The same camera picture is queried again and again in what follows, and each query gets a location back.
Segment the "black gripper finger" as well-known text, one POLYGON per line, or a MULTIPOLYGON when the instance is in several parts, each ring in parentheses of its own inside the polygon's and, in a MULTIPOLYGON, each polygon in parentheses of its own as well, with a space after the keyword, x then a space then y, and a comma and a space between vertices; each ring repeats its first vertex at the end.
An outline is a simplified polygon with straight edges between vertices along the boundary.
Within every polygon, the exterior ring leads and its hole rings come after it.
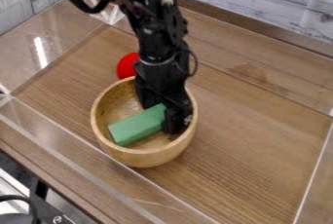
POLYGON ((158 105, 161 103, 157 95, 146 87, 136 86, 137 95, 145 109, 158 105))
POLYGON ((165 110, 165 130, 168 133, 177 133, 189 126, 193 118, 193 103, 189 99, 172 102, 164 101, 165 110))

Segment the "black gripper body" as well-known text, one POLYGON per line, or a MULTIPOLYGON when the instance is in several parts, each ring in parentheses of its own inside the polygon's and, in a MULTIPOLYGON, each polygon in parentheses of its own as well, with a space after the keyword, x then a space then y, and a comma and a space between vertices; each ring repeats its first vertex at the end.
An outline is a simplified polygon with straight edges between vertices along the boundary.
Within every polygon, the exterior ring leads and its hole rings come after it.
POLYGON ((189 53, 177 51, 166 59, 140 53, 140 60, 134 64, 136 86, 146 87, 154 92, 161 103, 190 100, 185 90, 189 78, 189 53))

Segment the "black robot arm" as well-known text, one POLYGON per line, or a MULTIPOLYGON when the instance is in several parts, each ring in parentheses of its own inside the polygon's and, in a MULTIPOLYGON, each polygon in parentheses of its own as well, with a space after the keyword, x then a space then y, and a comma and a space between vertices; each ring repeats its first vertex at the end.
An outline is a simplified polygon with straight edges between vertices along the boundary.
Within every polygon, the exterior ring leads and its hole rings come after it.
POLYGON ((189 125, 193 104, 185 89, 190 77, 190 49, 184 40, 188 21, 177 0, 105 0, 116 2, 140 43, 134 62, 136 92, 144 107, 164 104, 164 127, 176 133, 189 125))

